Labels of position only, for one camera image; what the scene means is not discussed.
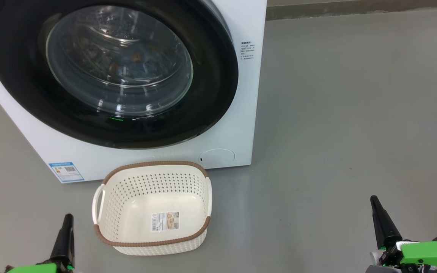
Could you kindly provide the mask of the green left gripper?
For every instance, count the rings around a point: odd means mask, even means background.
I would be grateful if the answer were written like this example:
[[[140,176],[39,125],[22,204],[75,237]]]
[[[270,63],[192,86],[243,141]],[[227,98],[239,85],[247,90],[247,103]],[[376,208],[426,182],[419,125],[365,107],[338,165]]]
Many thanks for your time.
[[[50,263],[11,267],[7,266],[6,273],[74,273],[75,241],[74,216],[65,215],[52,252]]]

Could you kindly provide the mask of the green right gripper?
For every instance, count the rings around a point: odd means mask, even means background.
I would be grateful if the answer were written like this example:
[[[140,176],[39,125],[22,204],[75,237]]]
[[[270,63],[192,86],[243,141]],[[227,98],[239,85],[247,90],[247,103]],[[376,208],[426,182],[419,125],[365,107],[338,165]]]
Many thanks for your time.
[[[402,241],[376,195],[370,197],[378,250],[371,252],[371,271],[437,271],[437,241]]]

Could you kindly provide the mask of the blue orange-print garment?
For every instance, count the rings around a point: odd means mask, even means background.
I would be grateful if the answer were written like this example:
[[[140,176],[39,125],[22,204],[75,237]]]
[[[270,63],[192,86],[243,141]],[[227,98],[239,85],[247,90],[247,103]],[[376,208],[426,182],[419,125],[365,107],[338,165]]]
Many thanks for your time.
[[[176,66],[176,61],[159,52],[124,52],[111,59],[106,79],[131,85],[161,80]]]

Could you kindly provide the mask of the white perforated brown-rimmed laundry basket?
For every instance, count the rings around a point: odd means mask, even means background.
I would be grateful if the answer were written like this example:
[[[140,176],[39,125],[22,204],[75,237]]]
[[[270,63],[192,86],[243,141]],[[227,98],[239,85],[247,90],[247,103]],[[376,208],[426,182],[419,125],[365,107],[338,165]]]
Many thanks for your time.
[[[92,219],[97,237],[132,256],[197,249],[211,221],[213,192],[207,171],[185,161],[136,163],[111,171],[97,188]],[[151,232],[152,213],[180,212],[180,228]]]

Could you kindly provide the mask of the paper basket label sticker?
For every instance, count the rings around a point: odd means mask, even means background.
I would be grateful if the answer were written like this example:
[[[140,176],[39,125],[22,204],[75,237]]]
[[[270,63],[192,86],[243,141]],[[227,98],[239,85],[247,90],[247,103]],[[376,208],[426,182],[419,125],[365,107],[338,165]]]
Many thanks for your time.
[[[180,212],[152,213],[151,232],[178,230],[180,228]]]

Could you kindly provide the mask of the white front-load washing machine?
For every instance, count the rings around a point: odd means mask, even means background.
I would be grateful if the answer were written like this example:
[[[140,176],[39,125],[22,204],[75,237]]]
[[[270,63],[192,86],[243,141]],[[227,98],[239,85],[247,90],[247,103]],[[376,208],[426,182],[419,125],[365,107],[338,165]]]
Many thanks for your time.
[[[48,167],[49,163],[72,162],[85,181],[102,180],[117,167],[143,162],[187,161],[205,169],[249,165],[253,154],[267,0],[205,1],[213,3],[226,23],[237,55],[239,76],[229,109],[201,135],[165,147],[115,149],[77,140],[52,129],[21,107],[2,83],[0,105]]]

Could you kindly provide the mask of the blue energy label sticker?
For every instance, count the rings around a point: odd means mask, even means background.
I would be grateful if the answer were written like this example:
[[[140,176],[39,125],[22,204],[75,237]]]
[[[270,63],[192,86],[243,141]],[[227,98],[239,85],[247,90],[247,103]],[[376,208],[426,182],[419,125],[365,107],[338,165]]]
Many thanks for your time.
[[[85,181],[72,162],[49,163],[49,167],[63,184]]]

